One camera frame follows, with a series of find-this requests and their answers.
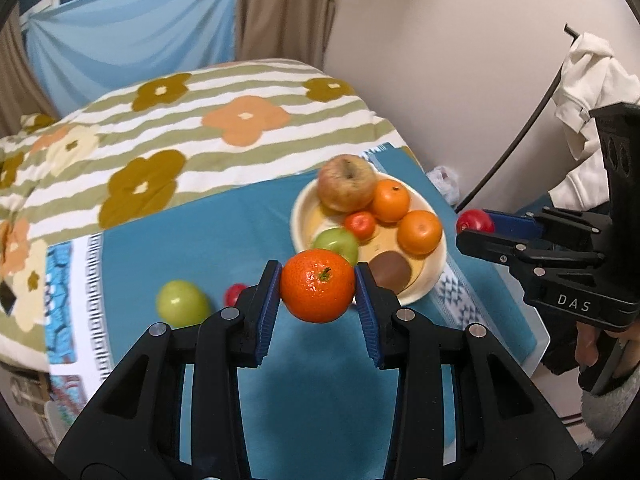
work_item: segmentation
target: brown curtain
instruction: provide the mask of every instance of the brown curtain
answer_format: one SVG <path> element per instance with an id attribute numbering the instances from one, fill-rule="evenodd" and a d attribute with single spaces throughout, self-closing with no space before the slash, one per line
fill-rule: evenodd
<path id="1" fill-rule="evenodd" d="M 238 0 L 236 59 L 287 57 L 322 68 L 334 0 Z"/>
<path id="2" fill-rule="evenodd" d="M 0 30 L 0 137 L 20 130 L 20 117 L 58 113 L 31 72 L 22 44 L 18 7 Z"/>

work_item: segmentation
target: metal rod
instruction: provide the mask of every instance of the metal rod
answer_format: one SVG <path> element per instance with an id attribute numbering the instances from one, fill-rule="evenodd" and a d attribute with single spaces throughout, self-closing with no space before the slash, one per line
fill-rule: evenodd
<path id="1" fill-rule="evenodd" d="M 571 27 L 569 27 L 568 24 L 564 25 L 564 31 L 569 36 L 574 38 L 574 42 L 579 37 L 579 34 L 575 32 Z M 562 67 L 560 67 L 560 70 L 558 70 L 556 77 L 552 81 L 549 88 L 546 90 L 544 97 L 539 102 L 538 106 L 533 111 L 531 117 L 529 117 L 529 120 L 527 120 L 527 122 L 522 127 L 522 129 L 520 130 L 516 138 L 513 139 L 509 147 L 504 151 L 504 153 L 500 156 L 498 161 L 493 165 L 493 167 L 488 171 L 488 173 L 482 178 L 482 180 L 478 182 L 476 187 L 473 188 L 471 192 L 464 197 L 464 199 L 462 200 L 462 202 L 460 202 L 460 204 L 458 204 L 458 206 L 456 207 L 456 213 L 459 213 L 460 211 L 462 211 L 469 204 L 469 202 L 471 202 L 476 197 L 476 195 L 482 190 L 482 188 L 486 185 L 486 183 L 489 182 L 491 177 L 494 176 L 498 170 L 500 170 L 500 168 L 505 163 L 505 161 L 509 158 L 511 153 L 513 153 L 514 150 L 518 147 L 518 145 L 522 142 L 522 139 L 524 139 L 524 136 L 527 135 L 527 133 L 533 126 L 533 123 L 535 123 L 536 120 L 538 120 L 538 117 L 540 117 L 540 114 L 542 113 L 542 110 L 545 109 L 546 104 L 549 101 L 551 101 L 551 97 L 553 96 L 554 92 L 558 88 L 558 85 L 560 84 L 561 75 L 562 75 Z"/>

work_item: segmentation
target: curtain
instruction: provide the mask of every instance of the curtain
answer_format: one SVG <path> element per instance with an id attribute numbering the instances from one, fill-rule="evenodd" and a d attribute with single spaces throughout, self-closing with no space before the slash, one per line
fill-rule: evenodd
<path id="1" fill-rule="evenodd" d="M 31 17 L 27 51 L 62 114 L 234 58 L 236 0 L 74 0 Z"/>
<path id="2" fill-rule="evenodd" d="M 20 117 L 30 114 L 58 118 L 29 67 L 15 7 L 0 31 L 0 136 L 18 133 Z"/>
<path id="3" fill-rule="evenodd" d="M 287 57 L 322 68 L 334 0 L 238 0 L 236 59 Z"/>

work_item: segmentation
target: metal screw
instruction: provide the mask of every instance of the metal screw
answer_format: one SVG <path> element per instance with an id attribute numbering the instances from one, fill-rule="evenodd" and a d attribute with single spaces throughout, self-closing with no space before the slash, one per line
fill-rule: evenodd
<path id="1" fill-rule="evenodd" d="M 486 327 L 484 325 L 481 325 L 479 323 L 474 323 L 473 325 L 471 325 L 469 327 L 469 333 L 473 336 L 473 337 L 484 337 L 486 336 Z"/>
<path id="2" fill-rule="evenodd" d="M 411 321 L 415 317 L 415 312 L 410 308 L 401 308 L 396 312 L 396 317 L 400 321 Z"/>
<path id="3" fill-rule="evenodd" d="M 162 335 L 165 332 L 166 332 L 166 325 L 164 323 L 153 323 L 153 325 L 149 327 L 149 333 L 153 337 L 158 337 L 159 335 Z"/>
<path id="4" fill-rule="evenodd" d="M 222 319 L 226 319 L 227 321 L 231 321 L 232 319 L 235 319 L 238 316 L 240 316 L 240 311 L 236 309 L 236 307 L 234 306 L 223 308 L 222 311 L 220 312 L 220 317 Z"/>

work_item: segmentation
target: green apple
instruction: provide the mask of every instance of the green apple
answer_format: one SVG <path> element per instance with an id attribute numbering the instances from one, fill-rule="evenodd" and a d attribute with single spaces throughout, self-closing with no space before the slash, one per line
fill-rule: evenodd
<path id="1" fill-rule="evenodd" d="M 340 254 L 350 265 L 358 263 L 358 239 L 344 227 L 322 231 L 314 240 L 314 249 L 329 249 Z"/>
<path id="2" fill-rule="evenodd" d="M 204 292 L 184 280 L 164 284 L 156 296 L 156 309 L 158 316 L 173 328 L 197 325 L 211 315 Z"/>

